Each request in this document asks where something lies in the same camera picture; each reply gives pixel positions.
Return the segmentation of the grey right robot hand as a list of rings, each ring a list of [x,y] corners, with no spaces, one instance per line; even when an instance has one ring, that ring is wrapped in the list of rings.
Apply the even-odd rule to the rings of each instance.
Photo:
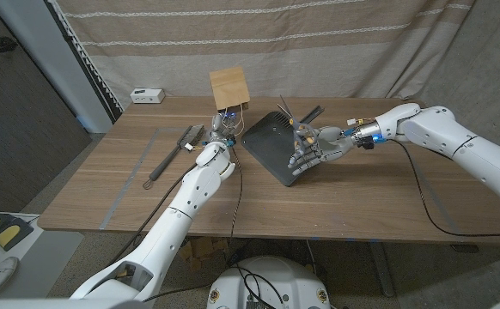
[[[309,124],[299,124],[294,129],[294,154],[288,168],[298,175],[322,162],[335,161],[354,148],[372,149],[384,141],[375,121],[347,130],[334,126],[315,129]]]

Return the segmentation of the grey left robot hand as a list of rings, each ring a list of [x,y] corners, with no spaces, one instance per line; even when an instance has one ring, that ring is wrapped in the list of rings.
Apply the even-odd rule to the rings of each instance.
[[[237,127],[235,112],[219,112],[212,118],[208,141],[222,142],[227,147],[233,147],[236,144]]]

